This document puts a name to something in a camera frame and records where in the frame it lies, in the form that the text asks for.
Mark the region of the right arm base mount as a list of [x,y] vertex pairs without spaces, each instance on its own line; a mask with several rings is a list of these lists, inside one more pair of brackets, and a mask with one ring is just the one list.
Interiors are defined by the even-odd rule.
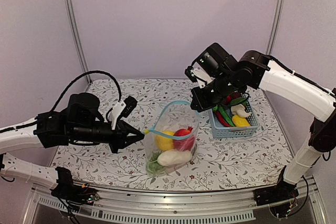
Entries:
[[277,183],[273,186],[255,189],[253,191],[254,201],[257,206],[264,206],[287,200],[287,203],[277,204],[270,207],[270,213],[277,219],[284,219],[293,216],[297,214],[308,201],[309,184],[304,176],[301,178],[304,180],[307,189],[305,199],[300,206],[298,206],[299,193],[297,184],[289,184],[285,182],[282,177],[278,179]]

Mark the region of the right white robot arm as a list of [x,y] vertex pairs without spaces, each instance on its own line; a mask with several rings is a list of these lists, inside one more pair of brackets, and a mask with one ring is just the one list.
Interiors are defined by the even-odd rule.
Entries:
[[198,83],[191,90],[191,108],[198,112],[220,104],[235,91],[247,87],[276,94],[314,116],[309,137],[279,176],[271,196],[276,201],[291,194],[300,178],[322,156],[335,148],[335,90],[328,90],[287,68],[271,55],[247,51],[236,60],[220,44],[207,47],[185,69],[185,75]]

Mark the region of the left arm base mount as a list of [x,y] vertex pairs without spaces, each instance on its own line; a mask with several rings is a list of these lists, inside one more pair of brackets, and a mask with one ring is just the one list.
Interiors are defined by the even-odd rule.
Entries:
[[79,223],[74,212],[79,212],[82,205],[93,205],[100,199],[98,191],[90,187],[89,183],[75,185],[71,172],[63,167],[55,168],[58,178],[56,187],[51,190],[51,195],[56,197],[66,208],[68,219],[71,223]]

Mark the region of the white toy radish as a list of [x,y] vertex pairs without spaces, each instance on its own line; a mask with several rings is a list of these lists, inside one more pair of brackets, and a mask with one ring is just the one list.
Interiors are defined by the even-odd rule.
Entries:
[[189,150],[178,151],[178,150],[168,150],[161,153],[157,162],[161,166],[173,166],[179,164],[185,164],[192,159],[192,153]]

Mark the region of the red toy cabbage ball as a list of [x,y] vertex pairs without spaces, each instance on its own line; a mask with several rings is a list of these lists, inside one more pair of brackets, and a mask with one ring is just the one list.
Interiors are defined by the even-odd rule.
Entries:
[[[186,129],[179,129],[174,133],[174,136],[187,136],[191,134],[193,128],[189,126]],[[173,147],[178,151],[191,151],[194,147],[195,136],[184,138],[182,140],[173,140]]]

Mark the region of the yellow toy lemon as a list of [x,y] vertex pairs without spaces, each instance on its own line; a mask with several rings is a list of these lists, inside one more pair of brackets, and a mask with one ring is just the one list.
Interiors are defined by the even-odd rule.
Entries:
[[161,135],[155,136],[155,143],[161,151],[168,151],[174,148],[173,139]]

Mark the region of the green toy grapes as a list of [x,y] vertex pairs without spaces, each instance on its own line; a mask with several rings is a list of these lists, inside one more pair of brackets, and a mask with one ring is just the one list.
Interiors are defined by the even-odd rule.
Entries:
[[158,163],[158,157],[161,155],[161,152],[152,152],[150,155],[146,156],[146,165],[145,170],[147,175],[161,176],[165,172],[165,167]]

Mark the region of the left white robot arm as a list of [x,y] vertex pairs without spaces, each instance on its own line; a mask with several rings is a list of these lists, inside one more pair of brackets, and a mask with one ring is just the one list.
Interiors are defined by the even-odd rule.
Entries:
[[16,158],[11,152],[27,148],[108,144],[112,153],[144,139],[144,134],[122,120],[136,107],[127,97],[112,109],[112,119],[105,121],[99,112],[99,99],[90,93],[73,94],[61,112],[37,115],[19,125],[1,129],[1,176],[20,177],[28,182],[56,189],[67,200],[78,195],[71,172],[63,167],[39,166]]

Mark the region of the clear zip top bag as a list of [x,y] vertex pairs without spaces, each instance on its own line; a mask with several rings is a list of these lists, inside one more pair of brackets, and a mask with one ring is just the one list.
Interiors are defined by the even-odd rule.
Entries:
[[149,176],[162,176],[183,167],[193,159],[200,117],[187,101],[166,105],[154,125],[144,132],[145,170]]

